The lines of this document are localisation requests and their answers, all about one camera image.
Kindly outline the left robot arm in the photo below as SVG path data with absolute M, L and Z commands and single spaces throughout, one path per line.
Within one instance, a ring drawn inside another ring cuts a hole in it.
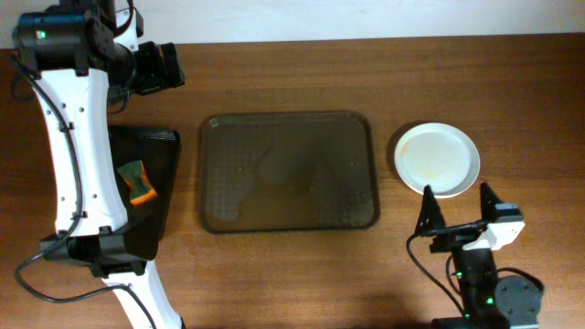
M 181 328 L 155 266 L 179 135 L 107 122 L 133 95 L 185 82 L 175 46 L 143 32 L 134 5 L 111 1 L 62 1 L 17 21 L 15 65 L 45 117 L 58 197 L 39 256 L 89 269 L 133 327 Z

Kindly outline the orange green scrub sponge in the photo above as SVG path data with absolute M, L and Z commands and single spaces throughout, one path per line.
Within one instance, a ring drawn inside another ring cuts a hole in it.
M 157 197 L 142 160 L 124 164 L 116 171 L 129 189 L 129 200 L 133 206 L 146 204 Z

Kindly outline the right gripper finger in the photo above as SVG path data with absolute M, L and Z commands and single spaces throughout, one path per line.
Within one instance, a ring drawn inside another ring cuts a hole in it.
M 496 195 L 487 182 L 480 184 L 480 201 L 482 220 L 496 222 L 498 218 L 498 209 L 496 206 L 503 204 L 503 201 Z
M 423 189 L 422 204 L 415 234 L 435 234 L 437 231 L 445 229 L 445 220 L 441 213 L 441 208 L 431 190 L 427 185 Z

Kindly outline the white plate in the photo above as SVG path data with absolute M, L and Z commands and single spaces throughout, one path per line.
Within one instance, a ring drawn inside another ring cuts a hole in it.
M 474 141 L 449 124 L 418 124 L 403 133 L 392 152 L 399 178 L 423 194 L 429 186 L 437 198 L 458 196 L 469 189 L 481 170 Z

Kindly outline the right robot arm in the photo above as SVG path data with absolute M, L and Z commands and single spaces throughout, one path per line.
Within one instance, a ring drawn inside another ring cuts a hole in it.
M 430 186 L 423 189 L 419 218 L 406 250 L 415 266 L 447 294 L 458 317 L 435 318 L 432 328 L 538 328 L 545 287 L 533 275 L 516 268 L 499 268 L 494 253 L 514 242 L 525 227 L 513 203 L 502 201 L 487 184 L 480 185 L 481 218 L 448 227 Z M 434 278 L 410 247 L 416 238 L 431 238 L 430 252 L 447 253 L 445 269 L 455 292 Z

